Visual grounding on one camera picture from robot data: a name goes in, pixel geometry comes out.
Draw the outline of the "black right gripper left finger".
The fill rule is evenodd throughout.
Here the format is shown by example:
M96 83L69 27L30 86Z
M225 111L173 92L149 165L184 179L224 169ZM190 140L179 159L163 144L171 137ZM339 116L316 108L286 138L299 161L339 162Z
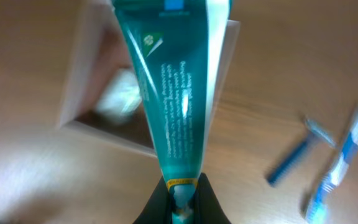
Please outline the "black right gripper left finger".
M171 224L172 206L163 177L133 224Z

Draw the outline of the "green white Dettol soap box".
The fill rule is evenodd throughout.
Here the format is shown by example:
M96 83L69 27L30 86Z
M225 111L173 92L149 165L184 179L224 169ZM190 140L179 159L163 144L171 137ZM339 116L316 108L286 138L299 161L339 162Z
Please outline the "green white Dettol soap box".
M120 69L100 96L95 111L113 123L122 124L129 120L141 102L135 73Z

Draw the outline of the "blue disposable razor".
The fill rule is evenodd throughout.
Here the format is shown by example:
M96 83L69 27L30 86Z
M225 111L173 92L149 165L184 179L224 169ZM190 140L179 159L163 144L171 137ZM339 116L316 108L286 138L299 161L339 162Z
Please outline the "blue disposable razor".
M307 135L268 173L267 182L276 186L307 155L308 151L320 142L336 147L333 136L317 121L305 118Z

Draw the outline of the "teal Colgate toothpaste tube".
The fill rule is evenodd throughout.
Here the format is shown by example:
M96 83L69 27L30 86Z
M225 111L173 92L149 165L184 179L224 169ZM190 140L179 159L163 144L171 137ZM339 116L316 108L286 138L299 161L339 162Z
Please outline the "teal Colgate toothpaste tube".
M168 219L194 223L232 2L118 0L113 6L168 191Z

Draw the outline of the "blue white toothbrush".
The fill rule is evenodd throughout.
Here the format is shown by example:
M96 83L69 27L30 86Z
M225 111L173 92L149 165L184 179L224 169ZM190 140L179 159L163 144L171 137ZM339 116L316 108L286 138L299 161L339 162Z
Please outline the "blue white toothbrush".
M339 187L347 170L358 152L358 105L352 116L349 129L339 148L335 160L332 161L329 169L325 172L315 190L308 200L305 220L311 224L321 224L327 217L327 208L324 204L328 195Z

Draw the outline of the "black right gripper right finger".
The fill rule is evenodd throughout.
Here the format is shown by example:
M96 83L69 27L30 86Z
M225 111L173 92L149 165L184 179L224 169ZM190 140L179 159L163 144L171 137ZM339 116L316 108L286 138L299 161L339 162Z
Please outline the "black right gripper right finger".
M195 224L231 224L205 173L201 173L194 197Z

